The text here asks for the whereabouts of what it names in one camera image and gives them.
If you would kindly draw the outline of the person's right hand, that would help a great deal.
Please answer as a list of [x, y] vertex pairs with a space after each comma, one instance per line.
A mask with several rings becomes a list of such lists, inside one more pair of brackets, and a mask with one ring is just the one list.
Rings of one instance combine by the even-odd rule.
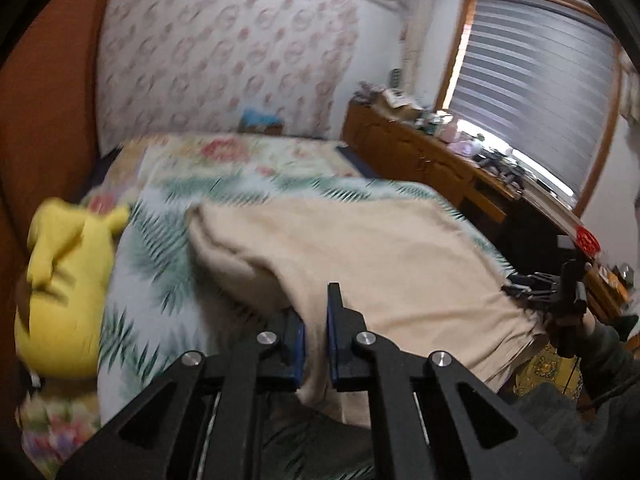
[[597, 325], [598, 320], [589, 310], [587, 310], [582, 316], [582, 328], [580, 329], [582, 339], [588, 339], [596, 330]]

